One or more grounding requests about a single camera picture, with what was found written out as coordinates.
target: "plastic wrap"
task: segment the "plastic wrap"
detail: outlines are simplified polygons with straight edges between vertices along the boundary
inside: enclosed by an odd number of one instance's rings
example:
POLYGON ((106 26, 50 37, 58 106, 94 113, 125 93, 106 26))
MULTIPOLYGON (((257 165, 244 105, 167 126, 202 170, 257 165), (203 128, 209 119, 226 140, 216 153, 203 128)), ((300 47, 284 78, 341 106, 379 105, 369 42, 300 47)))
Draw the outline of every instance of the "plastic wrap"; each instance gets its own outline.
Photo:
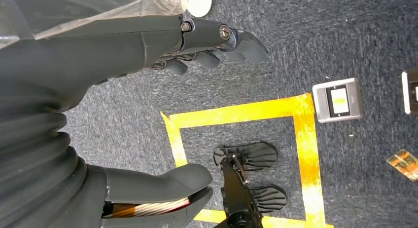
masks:
POLYGON ((15 26, 26 28, 19 33, 43 39, 96 20, 179 15, 186 4, 187 0, 0 0, 0 48, 19 40, 15 26))
POLYGON ((19 40, 13 23, 6 13, 5 1, 0 0, 0 49, 19 40))

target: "silver device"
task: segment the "silver device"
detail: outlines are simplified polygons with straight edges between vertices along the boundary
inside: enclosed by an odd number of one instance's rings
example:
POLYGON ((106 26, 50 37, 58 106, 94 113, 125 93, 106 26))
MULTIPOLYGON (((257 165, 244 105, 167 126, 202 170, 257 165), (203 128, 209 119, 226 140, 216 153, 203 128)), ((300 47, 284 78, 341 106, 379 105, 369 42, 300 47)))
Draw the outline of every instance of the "silver device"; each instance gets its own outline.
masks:
POLYGON ((405 113, 418 115, 418 70, 406 70, 401 76, 405 113))
POLYGON ((356 78, 317 84, 312 92, 320 123, 363 117, 360 84, 356 78))

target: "yellow tape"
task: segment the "yellow tape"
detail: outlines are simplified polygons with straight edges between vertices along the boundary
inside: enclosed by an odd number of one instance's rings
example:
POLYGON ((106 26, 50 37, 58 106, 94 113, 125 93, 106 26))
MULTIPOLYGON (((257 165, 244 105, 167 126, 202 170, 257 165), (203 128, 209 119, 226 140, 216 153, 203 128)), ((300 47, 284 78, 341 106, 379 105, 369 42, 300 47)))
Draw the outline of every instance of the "yellow tape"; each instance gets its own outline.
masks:
MULTIPOLYGON (((311 104, 312 109, 314 107, 312 101, 306 101, 305 104, 311 104)), ((325 224, 315 116, 312 113, 297 115, 293 117, 293 122, 306 221, 314 224, 325 224)))
POLYGON ((294 97, 170 115, 179 128, 292 116, 294 97))
POLYGON ((162 112, 161 116, 166 124, 167 133, 173 153, 175 166, 180 167, 187 164, 186 152, 184 151, 183 141, 181 140, 180 128, 171 122, 162 112))
MULTIPOLYGON (((201 222, 221 223, 226 219, 224 211, 203 209, 194 220, 201 222)), ((312 228, 321 227, 318 224, 312 224, 306 221, 278 218, 278 217, 263 217, 264 228, 312 228)), ((327 228, 332 228, 332 225, 326 225, 327 228)))
MULTIPOLYGON (((181 140, 181 128, 293 116, 306 221, 264 217, 263 225, 266 228, 333 227, 325 223, 314 104, 309 93, 277 100, 173 114, 170 115, 170 119, 163 113, 161 116, 166 124, 176 166, 187 164, 181 140)), ((225 218, 223 211, 202 210, 195 220, 220 223, 225 218)))

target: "robotic arm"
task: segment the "robotic arm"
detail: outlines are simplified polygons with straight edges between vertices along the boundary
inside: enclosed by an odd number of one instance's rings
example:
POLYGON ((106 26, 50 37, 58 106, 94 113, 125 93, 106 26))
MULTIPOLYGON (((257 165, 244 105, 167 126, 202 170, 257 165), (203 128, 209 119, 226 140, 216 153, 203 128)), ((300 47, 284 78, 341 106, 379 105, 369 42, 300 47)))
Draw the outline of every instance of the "robotic arm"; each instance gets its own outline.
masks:
POLYGON ((70 6, 75 14, 86 9, 74 0, 0 0, 0 25, 11 24, 19 38, 0 48, 0 227, 185 227, 213 193, 207 169, 188 164, 151 176, 87 165, 69 146, 69 135, 58 132, 66 124, 62 112, 109 78, 142 69, 183 74, 182 61, 214 68, 217 51, 259 62, 265 47, 224 23, 181 15, 101 19, 35 39, 32 30, 42 20, 25 17, 39 13, 17 8, 30 2, 45 10, 70 6), (183 197, 190 205, 162 215, 102 219, 105 202, 183 197))

